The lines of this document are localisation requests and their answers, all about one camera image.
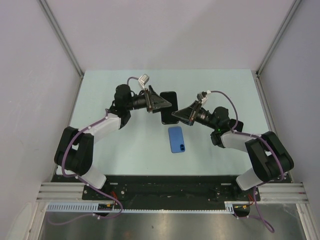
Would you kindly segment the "black cased phone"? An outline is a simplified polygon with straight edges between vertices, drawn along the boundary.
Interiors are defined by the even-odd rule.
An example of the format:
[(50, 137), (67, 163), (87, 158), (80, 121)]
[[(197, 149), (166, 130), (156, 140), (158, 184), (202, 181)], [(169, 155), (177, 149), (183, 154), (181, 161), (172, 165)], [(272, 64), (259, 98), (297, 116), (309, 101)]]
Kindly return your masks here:
[(161, 123), (164, 125), (178, 124), (179, 119), (172, 115), (172, 112), (178, 110), (177, 93), (174, 91), (161, 92), (160, 96), (171, 103), (170, 107), (161, 110)]

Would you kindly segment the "blue phone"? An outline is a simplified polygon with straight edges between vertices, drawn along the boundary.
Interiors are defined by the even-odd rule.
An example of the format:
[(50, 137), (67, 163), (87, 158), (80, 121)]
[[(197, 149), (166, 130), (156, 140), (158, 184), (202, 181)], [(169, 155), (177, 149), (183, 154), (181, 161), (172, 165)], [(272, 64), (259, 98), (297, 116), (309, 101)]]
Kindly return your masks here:
[(180, 126), (169, 127), (168, 137), (170, 143), (170, 150), (173, 154), (183, 153), (186, 150), (183, 131)]

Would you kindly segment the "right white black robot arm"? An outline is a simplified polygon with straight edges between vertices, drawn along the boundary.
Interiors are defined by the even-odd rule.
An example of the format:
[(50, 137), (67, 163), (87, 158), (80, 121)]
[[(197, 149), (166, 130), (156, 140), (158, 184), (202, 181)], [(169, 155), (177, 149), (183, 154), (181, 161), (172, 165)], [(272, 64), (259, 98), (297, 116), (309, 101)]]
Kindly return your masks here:
[(248, 154), (252, 168), (239, 175), (236, 185), (230, 188), (231, 196), (237, 201), (247, 197), (249, 189), (283, 179), (284, 173), (294, 168), (292, 157), (273, 131), (261, 135), (242, 132), (243, 123), (229, 118), (225, 107), (218, 106), (211, 113), (199, 101), (194, 101), (172, 115), (188, 126), (199, 123), (213, 129), (210, 139), (214, 146)]

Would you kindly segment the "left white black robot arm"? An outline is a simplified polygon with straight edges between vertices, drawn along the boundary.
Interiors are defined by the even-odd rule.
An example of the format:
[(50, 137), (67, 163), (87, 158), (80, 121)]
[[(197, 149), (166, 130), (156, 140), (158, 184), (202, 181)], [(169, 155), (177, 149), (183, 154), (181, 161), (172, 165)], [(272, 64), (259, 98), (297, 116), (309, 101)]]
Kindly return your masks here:
[(77, 178), (93, 187), (93, 194), (100, 200), (110, 196), (111, 188), (105, 184), (107, 177), (93, 166), (94, 145), (110, 133), (123, 128), (131, 118), (130, 111), (146, 109), (158, 113), (172, 104), (157, 94), (152, 86), (135, 94), (129, 85), (116, 87), (114, 100), (105, 116), (89, 126), (78, 129), (71, 126), (63, 130), (54, 162), (61, 167), (65, 178)]

